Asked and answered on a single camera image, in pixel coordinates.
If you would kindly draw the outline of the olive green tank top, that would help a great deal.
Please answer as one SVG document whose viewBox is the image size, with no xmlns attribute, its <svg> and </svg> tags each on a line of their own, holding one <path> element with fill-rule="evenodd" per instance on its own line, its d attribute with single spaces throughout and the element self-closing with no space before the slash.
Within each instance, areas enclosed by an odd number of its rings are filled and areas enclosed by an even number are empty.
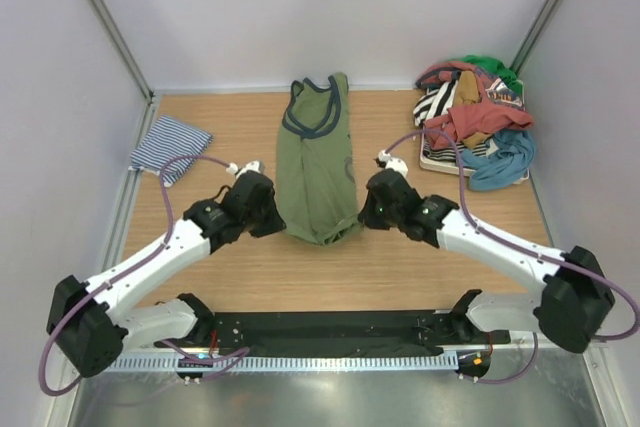
<svg viewBox="0 0 640 427">
<path fill-rule="evenodd" d="M 286 233 L 328 246 L 356 232 L 348 78 L 295 81 L 276 143 L 276 204 Z"/>
</svg>

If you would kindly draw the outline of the blue white striped tank top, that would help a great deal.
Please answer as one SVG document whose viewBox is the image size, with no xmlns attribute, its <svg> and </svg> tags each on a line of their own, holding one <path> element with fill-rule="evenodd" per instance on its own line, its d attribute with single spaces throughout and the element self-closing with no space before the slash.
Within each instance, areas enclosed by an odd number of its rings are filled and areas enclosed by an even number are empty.
<svg viewBox="0 0 640 427">
<path fill-rule="evenodd" d="M 156 119 L 130 155 L 129 169 L 159 177 L 166 188 L 180 180 L 213 141 L 205 130 L 171 116 Z"/>
</svg>

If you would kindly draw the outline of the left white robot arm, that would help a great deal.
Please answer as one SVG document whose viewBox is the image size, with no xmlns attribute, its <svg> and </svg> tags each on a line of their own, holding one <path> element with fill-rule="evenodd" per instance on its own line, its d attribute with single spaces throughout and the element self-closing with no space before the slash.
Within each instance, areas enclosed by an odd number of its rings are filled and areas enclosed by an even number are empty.
<svg viewBox="0 0 640 427">
<path fill-rule="evenodd" d="M 243 233 L 260 238 L 284 227 L 273 182 L 246 170 L 222 199 L 195 202 L 169 232 L 110 270 L 84 282 L 73 275 L 60 281 L 46 331 L 83 378 L 103 372 L 121 353 L 141 345 L 182 339 L 202 346 L 211 337 L 213 315 L 193 295 L 150 308 L 139 308 L 138 302 Z"/>
</svg>

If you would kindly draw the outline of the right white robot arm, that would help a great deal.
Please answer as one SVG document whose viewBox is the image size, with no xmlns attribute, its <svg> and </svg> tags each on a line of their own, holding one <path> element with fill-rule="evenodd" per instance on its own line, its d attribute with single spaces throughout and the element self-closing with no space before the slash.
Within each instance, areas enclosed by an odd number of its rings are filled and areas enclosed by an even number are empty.
<svg viewBox="0 0 640 427">
<path fill-rule="evenodd" d="M 615 304 L 589 250 L 537 245 L 471 215 L 465 202 L 421 196 L 399 172 L 370 178 L 358 219 L 369 229 L 396 228 L 410 240 L 463 254 L 524 287 L 520 294 L 480 291 L 450 319 L 452 334 L 472 343 L 485 332 L 531 331 L 571 352 L 586 350 Z"/>
</svg>

